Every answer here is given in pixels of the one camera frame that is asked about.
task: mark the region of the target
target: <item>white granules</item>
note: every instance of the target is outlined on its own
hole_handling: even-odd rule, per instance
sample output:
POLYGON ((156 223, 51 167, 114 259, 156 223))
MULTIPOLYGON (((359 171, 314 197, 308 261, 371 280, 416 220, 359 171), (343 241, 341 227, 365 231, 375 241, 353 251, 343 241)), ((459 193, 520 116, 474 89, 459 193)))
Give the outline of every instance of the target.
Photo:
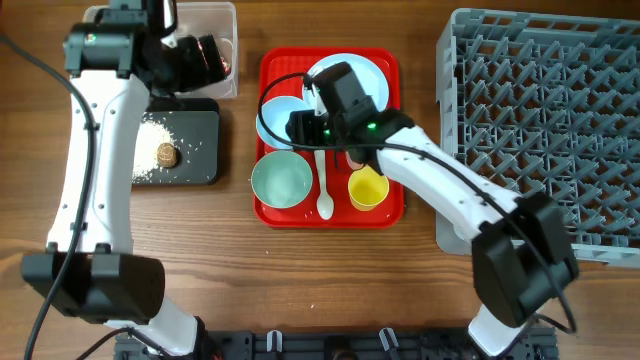
POLYGON ((140 124, 138 139, 136 140, 136 154, 133 160, 132 178, 149 180, 153 175, 151 170, 158 169, 157 151, 162 143, 175 144, 173 133, 166 127, 153 121, 140 124))

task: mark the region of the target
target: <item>plastic bin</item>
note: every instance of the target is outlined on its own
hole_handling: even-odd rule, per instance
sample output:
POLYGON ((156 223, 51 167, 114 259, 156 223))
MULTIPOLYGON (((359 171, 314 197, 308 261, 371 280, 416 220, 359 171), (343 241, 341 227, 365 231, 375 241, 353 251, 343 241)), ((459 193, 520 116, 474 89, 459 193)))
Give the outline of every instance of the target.
MULTIPOLYGON (((97 11, 106 6, 92 6, 84 14, 84 21, 91 21, 97 11)), ((195 37, 212 34, 218 50, 231 64, 231 74, 216 84, 189 93, 184 97, 209 97, 228 99, 238 96, 238 23, 236 8, 230 2, 178 3, 178 29, 176 37, 195 37)))
MULTIPOLYGON (((437 44, 448 154, 563 208, 579 259, 640 267, 640 22, 458 9, 437 44)), ((436 241, 470 253, 441 215, 436 241)))

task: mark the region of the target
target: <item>yellow cup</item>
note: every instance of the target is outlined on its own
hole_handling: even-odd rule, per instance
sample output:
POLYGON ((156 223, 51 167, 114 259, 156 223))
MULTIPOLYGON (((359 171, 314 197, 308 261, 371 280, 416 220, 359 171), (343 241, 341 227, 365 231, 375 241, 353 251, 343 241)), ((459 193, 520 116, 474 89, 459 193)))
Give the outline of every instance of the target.
POLYGON ((373 210, 389 195, 389 179, 370 166, 354 171, 347 186, 351 204, 360 211, 373 210))

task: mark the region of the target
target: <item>red tray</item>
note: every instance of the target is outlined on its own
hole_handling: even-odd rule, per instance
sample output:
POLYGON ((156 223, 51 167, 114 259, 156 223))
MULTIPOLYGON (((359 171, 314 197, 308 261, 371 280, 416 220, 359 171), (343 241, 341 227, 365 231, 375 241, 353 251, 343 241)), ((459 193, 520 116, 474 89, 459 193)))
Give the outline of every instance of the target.
MULTIPOLYGON (((336 48, 336 47, 286 47, 270 51, 262 59, 260 66, 260 92, 276 78, 293 73, 306 72, 322 58, 333 54, 352 53, 373 61, 384 73, 389 83, 389 107, 400 108, 400 82, 398 61, 388 51, 375 48, 336 48)), ((290 95, 302 99, 302 79, 291 79, 273 88, 266 101, 276 96, 290 95)), ((265 144, 256 134, 256 162, 266 154, 265 144)), ((375 209, 362 212, 356 210, 349 200, 347 182, 351 170, 344 153, 338 154, 336 169, 334 154, 326 153, 327 191, 333 198, 335 207, 333 216, 323 220, 316 210, 316 200, 320 194, 318 173, 312 152, 298 151, 313 171, 313 187, 309 196, 290 209, 274 209, 263 204, 254 196, 253 208, 256 216, 265 224, 277 228, 353 228, 379 229, 395 224, 404 211, 404 188, 399 183, 390 182, 389 195, 375 209)))

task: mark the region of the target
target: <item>wooden table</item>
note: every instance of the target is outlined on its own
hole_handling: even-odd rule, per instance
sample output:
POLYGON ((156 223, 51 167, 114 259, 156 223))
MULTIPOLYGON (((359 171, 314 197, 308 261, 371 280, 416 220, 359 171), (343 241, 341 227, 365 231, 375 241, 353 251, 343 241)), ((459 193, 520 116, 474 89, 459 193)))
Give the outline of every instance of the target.
MULTIPOLYGON (((62 41, 92 0, 6 0, 5 31, 63 71, 62 41)), ((167 294, 210 330, 376 330, 465 326, 476 314, 469 257, 444 254, 434 211, 407 192, 403 219, 384 231, 273 230, 253 214, 259 64, 286 45, 375 46, 402 70, 403 107, 433 139, 435 45, 458 7, 640 19, 637 1, 235 2, 240 93, 221 101, 220 180, 210 187, 135 189, 135 252, 161 259, 167 294)), ((0 358, 22 356, 42 298, 20 277, 22 254, 43 249, 63 184, 69 94, 0 46, 0 358)), ((563 359, 631 359, 640 353, 640 272, 583 263, 568 297, 578 337, 560 336, 563 359)), ((556 304, 545 312, 562 318, 556 304)), ((51 311, 37 358, 69 359, 107 332, 51 311)), ((112 343, 97 357, 110 359, 112 343)))

